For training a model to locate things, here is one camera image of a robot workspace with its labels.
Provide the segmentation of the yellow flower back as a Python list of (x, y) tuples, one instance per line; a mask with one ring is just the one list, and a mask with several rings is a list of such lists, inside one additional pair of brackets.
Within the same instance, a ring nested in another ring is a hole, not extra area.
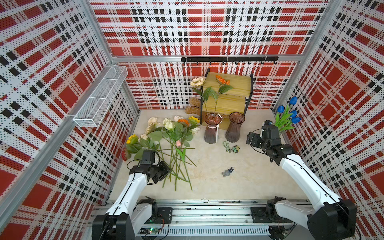
[(189, 117), (189, 122), (191, 125), (198, 125), (200, 123), (200, 119), (190, 116)]

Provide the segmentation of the orange gerbera flower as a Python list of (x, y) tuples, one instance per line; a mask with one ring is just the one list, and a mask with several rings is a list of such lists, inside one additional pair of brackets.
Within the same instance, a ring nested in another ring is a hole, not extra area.
[(219, 95), (224, 94), (228, 92), (229, 90), (232, 90), (234, 87), (230, 85), (230, 81), (225, 80), (223, 77), (216, 75), (216, 81), (219, 84), (218, 90), (213, 94), (213, 97), (215, 99), (215, 113), (217, 110), (217, 105), (219, 101)]

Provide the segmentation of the cream rose flower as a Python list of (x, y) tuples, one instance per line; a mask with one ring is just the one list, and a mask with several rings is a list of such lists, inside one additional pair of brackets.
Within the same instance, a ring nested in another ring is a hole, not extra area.
[(198, 93), (201, 96), (203, 105), (204, 105), (207, 113), (210, 113), (208, 111), (207, 102), (208, 102), (210, 97), (212, 97), (214, 99), (215, 108), (214, 108), (213, 113), (216, 113), (217, 102), (218, 102), (218, 98), (219, 98), (218, 94), (212, 89), (212, 87), (208, 87), (204, 90), (203, 86), (205, 84), (205, 81), (206, 81), (205, 77), (195, 78), (191, 81), (190, 86), (194, 92)]

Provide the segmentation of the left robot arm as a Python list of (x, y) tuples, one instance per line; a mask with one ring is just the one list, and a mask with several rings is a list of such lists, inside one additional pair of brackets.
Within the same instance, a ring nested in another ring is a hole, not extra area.
[(146, 186), (157, 184), (171, 173), (170, 167), (153, 150), (143, 152), (139, 164), (130, 169), (129, 179), (117, 200), (92, 224), (93, 240), (134, 240), (145, 224), (169, 227), (172, 208), (159, 208), (155, 199), (139, 200)]

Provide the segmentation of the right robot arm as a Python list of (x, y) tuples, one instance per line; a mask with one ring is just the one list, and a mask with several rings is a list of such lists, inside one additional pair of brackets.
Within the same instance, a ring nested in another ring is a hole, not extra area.
[(265, 121), (260, 134), (249, 132), (246, 143), (285, 170), (312, 205), (309, 210), (285, 198), (275, 197), (267, 201), (269, 220), (288, 219), (309, 230), (316, 240), (343, 240), (360, 232), (356, 227), (356, 205), (351, 200), (343, 200), (321, 182), (291, 145), (283, 145), (279, 129), (271, 121)]

